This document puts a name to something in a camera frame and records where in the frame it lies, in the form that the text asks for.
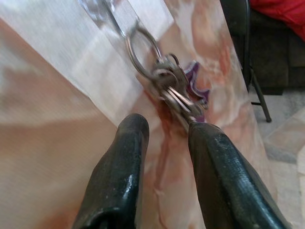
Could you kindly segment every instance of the red fabric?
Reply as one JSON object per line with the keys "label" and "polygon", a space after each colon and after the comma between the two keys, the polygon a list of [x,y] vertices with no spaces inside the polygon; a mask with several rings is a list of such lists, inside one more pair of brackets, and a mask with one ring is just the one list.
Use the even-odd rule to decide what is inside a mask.
{"label": "red fabric", "polygon": [[250,0],[251,7],[284,21],[305,41],[305,0]]}

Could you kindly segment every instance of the marble-pattern tablecloth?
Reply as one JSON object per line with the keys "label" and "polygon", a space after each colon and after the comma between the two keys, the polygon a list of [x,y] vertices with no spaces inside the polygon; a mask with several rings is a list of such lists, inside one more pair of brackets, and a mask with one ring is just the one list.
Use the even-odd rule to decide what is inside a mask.
{"label": "marble-pattern tablecloth", "polygon": [[[162,50],[182,66],[201,64],[197,86],[211,89],[207,121],[225,131],[276,197],[219,1],[165,3],[174,24]],[[0,52],[0,228],[68,229],[116,126],[1,20]],[[130,112],[150,125],[142,228],[204,228],[182,127],[145,92]]]}

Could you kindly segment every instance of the floor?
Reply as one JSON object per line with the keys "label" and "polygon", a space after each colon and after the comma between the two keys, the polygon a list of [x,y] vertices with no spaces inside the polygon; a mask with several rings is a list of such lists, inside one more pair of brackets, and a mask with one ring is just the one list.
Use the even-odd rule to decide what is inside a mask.
{"label": "floor", "polygon": [[[258,102],[253,88],[252,102]],[[305,90],[267,95],[272,122],[253,106],[278,191],[277,204],[293,229],[305,228]]]}

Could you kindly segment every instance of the chair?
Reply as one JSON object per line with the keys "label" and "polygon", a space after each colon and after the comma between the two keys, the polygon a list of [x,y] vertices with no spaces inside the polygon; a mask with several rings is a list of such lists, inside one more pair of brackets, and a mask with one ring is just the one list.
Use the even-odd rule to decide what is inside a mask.
{"label": "chair", "polygon": [[250,6],[248,0],[220,0],[224,11],[230,35],[234,47],[242,66],[244,81],[247,86],[252,83],[257,93],[259,103],[252,102],[253,105],[260,105],[263,108],[267,122],[271,122],[268,107],[266,105],[261,87],[258,84],[250,60]]}

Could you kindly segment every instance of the metal hook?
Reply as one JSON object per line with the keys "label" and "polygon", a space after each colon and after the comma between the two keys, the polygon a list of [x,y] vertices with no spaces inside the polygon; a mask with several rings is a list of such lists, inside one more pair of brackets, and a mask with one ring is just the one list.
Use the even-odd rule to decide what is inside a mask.
{"label": "metal hook", "polygon": [[127,46],[127,51],[129,54],[129,57],[136,68],[138,72],[140,72],[144,77],[148,79],[153,79],[152,74],[146,70],[143,65],[139,62],[138,58],[135,55],[134,48],[133,48],[133,39],[136,34],[136,32],[141,33],[144,35],[148,41],[153,45],[153,49],[155,51],[155,54],[157,55],[157,59],[159,62],[163,62],[163,55],[161,53],[161,50],[157,44],[157,41],[154,39],[154,37],[143,27],[141,27],[139,24],[137,24],[134,29],[130,32],[130,34],[127,35],[126,37],[126,46]]}

